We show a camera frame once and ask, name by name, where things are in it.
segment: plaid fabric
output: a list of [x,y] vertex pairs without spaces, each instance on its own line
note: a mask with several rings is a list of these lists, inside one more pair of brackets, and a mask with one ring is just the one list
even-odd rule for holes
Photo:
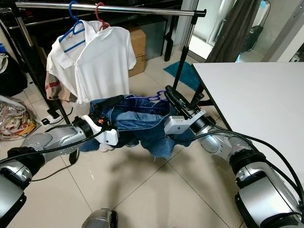
[[56,76],[47,71],[45,90],[49,100],[65,100],[69,102],[76,102],[77,97],[74,96]]

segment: polo shirt collar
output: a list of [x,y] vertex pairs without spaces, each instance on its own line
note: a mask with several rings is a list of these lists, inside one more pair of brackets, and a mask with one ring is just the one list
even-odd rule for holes
[[[85,21],[81,20],[85,27],[85,45],[87,46],[88,43],[95,37],[96,33],[99,30],[100,22],[98,20],[93,21]],[[58,37],[55,43],[52,45],[52,50],[58,63],[64,68],[67,69],[73,65],[71,59],[65,54],[64,50],[62,49],[59,39],[62,36]]]

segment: white table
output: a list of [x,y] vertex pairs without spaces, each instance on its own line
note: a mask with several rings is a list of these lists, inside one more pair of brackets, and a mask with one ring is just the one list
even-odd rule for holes
[[[276,147],[304,186],[304,63],[193,65],[224,123]],[[292,178],[271,149],[254,144]]]

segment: white polo shirt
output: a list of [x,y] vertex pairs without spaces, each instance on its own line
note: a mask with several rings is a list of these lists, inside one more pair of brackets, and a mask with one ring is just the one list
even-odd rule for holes
[[[84,32],[61,42],[61,36],[56,39],[47,57],[47,71],[77,97],[78,104],[128,94],[128,70],[136,63],[129,31],[120,27],[99,31],[99,21],[82,22],[76,31],[85,28]],[[85,43],[64,52],[84,39]]]
[[[84,21],[78,24],[76,31],[85,29],[76,35],[70,33],[61,42],[58,37],[52,45],[52,50],[47,57],[47,71],[55,76],[74,96],[77,97],[76,81],[75,81],[75,64],[81,52],[86,45],[95,37],[101,23],[99,21]],[[68,52],[64,50],[72,47],[85,39],[85,43],[78,45]]]
[[128,30],[109,27],[97,32],[76,62],[79,103],[128,94],[128,70],[135,64]]

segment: purple hanger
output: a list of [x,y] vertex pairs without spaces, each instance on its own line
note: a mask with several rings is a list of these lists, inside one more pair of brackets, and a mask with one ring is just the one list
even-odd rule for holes
[[[137,96],[137,97],[127,97],[125,99],[146,99],[149,101],[168,101],[167,99],[163,99],[161,98],[162,93],[166,92],[166,90],[160,90],[157,92],[157,95],[152,95],[149,97],[143,97],[143,96]],[[134,108],[147,108],[147,109],[163,109],[165,110],[165,108],[158,108],[158,107],[143,107],[143,106],[129,106],[129,105],[121,105],[118,104],[116,106],[120,106],[120,107],[134,107]]]
[[149,97],[137,96],[137,97],[127,97],[125,99],[147,99],[149,101],[168,101],[167,99],[161,98],[161,95],[166,92],[165,89],[157,92],[157,95],[152,95]]

